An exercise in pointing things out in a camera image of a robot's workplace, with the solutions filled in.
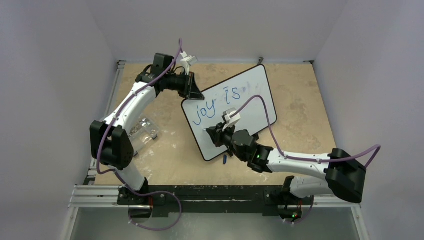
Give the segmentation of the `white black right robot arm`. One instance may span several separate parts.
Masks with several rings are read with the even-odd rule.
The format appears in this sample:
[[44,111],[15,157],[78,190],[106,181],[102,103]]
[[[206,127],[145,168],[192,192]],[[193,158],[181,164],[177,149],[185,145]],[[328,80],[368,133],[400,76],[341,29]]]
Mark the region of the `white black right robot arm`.
[[219,123],[205,132],[216,147],[226,147],[230,156],[257,173],[297,174],[288,176],[280,191],[282,200],[288,204],[316,195],[334,195],[354,204],[363,200],[367,168],[342,149],[334,148],[331,153],[312,155],[307,160],[282,155],[271,146],[259,144],[258,135],[250,135],[245,129],[224,128]]

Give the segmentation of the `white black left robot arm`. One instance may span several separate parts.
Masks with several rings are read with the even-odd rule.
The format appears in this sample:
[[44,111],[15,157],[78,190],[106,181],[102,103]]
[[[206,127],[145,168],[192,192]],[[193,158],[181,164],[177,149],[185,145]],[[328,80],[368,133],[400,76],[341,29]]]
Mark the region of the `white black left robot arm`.
[[205,99],[195,82],[195,73],[190,67],[198,60],[194,55],[181,52],[180,66],[176,57],[156,53],[153,63],[137,75],[130,93],[116,110],[102,121],[93,121],[89,127],[92,157],[96,170],[103,174],[100,166],[107,166],[122,182],[117,204],[144,205],[153,202],[148,180],[133,164],[134,147],[129,133],[146,107],[165,91],[176,91],[185,100]]

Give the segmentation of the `white whiteboard with black frame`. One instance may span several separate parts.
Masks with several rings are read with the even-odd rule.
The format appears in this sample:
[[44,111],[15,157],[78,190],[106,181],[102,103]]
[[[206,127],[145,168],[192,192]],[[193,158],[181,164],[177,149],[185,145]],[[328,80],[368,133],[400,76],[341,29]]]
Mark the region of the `white whiteboard with black frame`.
[[222,123],[226,111],[239,110],[236,130],[259,133],[277,122],[271,84],[264,65],[257,65],[202,91],[204,100],[183,100],[181,108],[204,161],[226,151],[216,147],[206,129]]

